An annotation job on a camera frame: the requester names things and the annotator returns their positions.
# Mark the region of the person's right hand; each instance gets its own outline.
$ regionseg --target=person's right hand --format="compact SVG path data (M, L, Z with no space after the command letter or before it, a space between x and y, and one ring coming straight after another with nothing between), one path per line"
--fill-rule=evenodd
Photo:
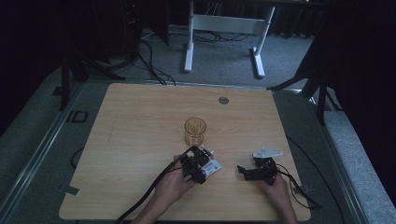
M256 182L265 192L271 204L280 212L286 223L297 223L297 217L291 205L288 184L282 178L280 173L276 173L273 185L268 185L262 180Z

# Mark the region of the wooden table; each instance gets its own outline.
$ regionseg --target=wooden table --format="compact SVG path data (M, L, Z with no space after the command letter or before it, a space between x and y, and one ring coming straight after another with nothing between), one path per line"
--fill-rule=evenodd
M221 104L220 97L229 103ZM65 195L60 217L117 219L143 196L173 156L188 148L184 122L190 117L206 122L204 144L215 151L222 168L160 220L280 219L263 192L236 168L255 168L251 154L265 146L284 153L275 161L300 183L271 92L135 84L109 86L70 183L79 194ZM303 197L297 198L306 204ZM310 211L291 201L298 219L308 220Z

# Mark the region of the gray carpet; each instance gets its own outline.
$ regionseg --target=gray carpet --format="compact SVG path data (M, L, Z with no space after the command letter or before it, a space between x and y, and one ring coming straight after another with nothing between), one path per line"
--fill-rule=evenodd
M257 36L249 36L242 41L218 43L195 41L192 71L186 74L183 68L187 37L183 35L185 33L182 29L182 34L179 28L175 28L175 32L177 35L171 36L170 46L166 46L156 36L150 36L145 40L152 46L153 65L172 76L177 85L193 83L247 88L274 86L293 77L312 42L311 38L286 39L283 36L268 36L262 52L266 78L260 79L255 75L254 62L251 61L249 52L256 45ZM139 52L149 60L148 46L141 44ZM113 63L119 61L121 59L112 59ZM124 82L158 83L142 67L144 67L142 61L136 60L115 73L127 77ZM0 154L2 155L0 158L0 178L2 179L0 200L4 201L7 193L17 183L16 180L24 165L40 146L41 139L45 138L51 123L60 116L67 117L64 113L69 113L70 110L89 113L85 123L62 122L62 127L54 137L54 141L50 143L40 167L32 175L29 188L22 194L21 200L15 203L15 209L11 209L8 223L74 223L74 221L64 221L58 217L64 198L62 186L68 185L71 180L74 169L70 164L70 159L76 151L84 147L106 93L106 87L113 82L103 75L91 72L92 76L76 93L76 100L70 105L69 110L59 112L60 97L51 95L53 89L60 85L60 70L55 71L43 82L16 121L0 139ZM300 90L303 85L304 81L290 88ZM77 89L78 84L73 83L72 87ZM287 136L298 143L309 155L325 176L326 183L330 185L328 189L305 154L290 142L303 184L312 189L311 197L323 205L320 211L312 211L312 218L305 223L342 223L340 211L330 190L334 193L336 201L340 203L346 219L345 223L354 223L333 171L332 162L329 160L328 153L329 150L333 150L333 145L329 144L330 136L326 127L318 124L315 106L297 91L280 91L274 96ZM114 223L114 221L84 220L79 223Z

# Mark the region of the hand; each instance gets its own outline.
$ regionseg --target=hand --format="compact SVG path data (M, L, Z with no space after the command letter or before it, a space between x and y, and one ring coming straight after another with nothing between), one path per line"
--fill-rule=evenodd
M155 187L154 195L132 223L154 223L173 203L179 200L195 185L192 180L183 178L181 163L178 161Z
M273 185L268 185L264 181L256 181L259 187L265 192L271 204L281 213L286 223L297 223L297 217L291 205L288 192L288 184L280 173L276 173Z

